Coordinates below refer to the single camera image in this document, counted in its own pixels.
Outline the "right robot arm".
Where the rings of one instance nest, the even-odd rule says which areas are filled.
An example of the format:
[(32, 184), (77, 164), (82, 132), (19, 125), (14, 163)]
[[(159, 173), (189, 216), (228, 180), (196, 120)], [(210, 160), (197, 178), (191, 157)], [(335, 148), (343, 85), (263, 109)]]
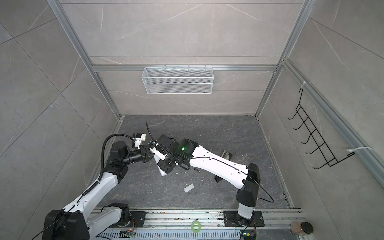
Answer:
[(190, 167), (214, 174), (218, 181), (225, 180), (237, 189), (236, 201), (239, 203), (237, 214), (233, 217), (238, 226), (254, 224), (254, 208), (259, 190), (263, 190), (273, 203), (273, 197), (262, 187), (259, 167), (253, 163), (242, 165), (222, 158), (189, 139), (177, 142), (165, 135), (150, 143), (161, 174), (167, 175), (179, 166), (184, 170)]

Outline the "white battery cover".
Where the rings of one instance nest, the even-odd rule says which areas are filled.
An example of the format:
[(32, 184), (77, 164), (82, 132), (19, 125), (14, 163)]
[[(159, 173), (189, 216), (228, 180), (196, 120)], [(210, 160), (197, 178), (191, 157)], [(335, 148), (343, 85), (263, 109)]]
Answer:
[(194, 188), (195, 188), (195, 185), (194, 184), (190, 184), (190, 185), (188, 185), (187, 187), (184, 188), (184, 192), (188, 193), (189, 191), (191, 191)]

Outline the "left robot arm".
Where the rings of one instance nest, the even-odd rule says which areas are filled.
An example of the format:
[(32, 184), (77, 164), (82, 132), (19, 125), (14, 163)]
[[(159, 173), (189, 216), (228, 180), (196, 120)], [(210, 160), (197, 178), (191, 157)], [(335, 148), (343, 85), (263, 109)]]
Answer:
[(108, 159), (101, 159), (99, 177), (90, 187), (61, 210), (47, 214), (41, 233), (44, 240), (90, 240), (114, 224), (123, 228), (135, 226), (127, 204), (112, 203), (91, 216), (104, 196), (121, 182), (130, 164), (145, 163), (154, 156), (143, 143), (145, 134), (136, 134), (129, 139), (131, 147), (124, 141), (112, 144)]

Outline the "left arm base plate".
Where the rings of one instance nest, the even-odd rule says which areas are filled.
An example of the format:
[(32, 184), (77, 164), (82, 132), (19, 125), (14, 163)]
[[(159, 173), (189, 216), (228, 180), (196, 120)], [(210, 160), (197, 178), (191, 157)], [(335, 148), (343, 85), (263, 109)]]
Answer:
[(120, 228), (133, 228), (133, 227), (142, 228), (144, 226), (146, 214), (147, 213), (144, 211), (129, 212), (129, 213), (123, 212), (120, 221), (117, 222), (117, 225)]

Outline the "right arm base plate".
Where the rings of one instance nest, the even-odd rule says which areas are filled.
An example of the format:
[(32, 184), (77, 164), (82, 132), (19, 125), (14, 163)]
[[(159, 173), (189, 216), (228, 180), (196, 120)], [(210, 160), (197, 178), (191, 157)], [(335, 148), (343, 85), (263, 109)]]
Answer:
[(241, 217), (237, 211), (224, 211), (225, 227), (264, 227), (264, 217), (261, 211), (253, 211), (252, 217), (246, 219)]

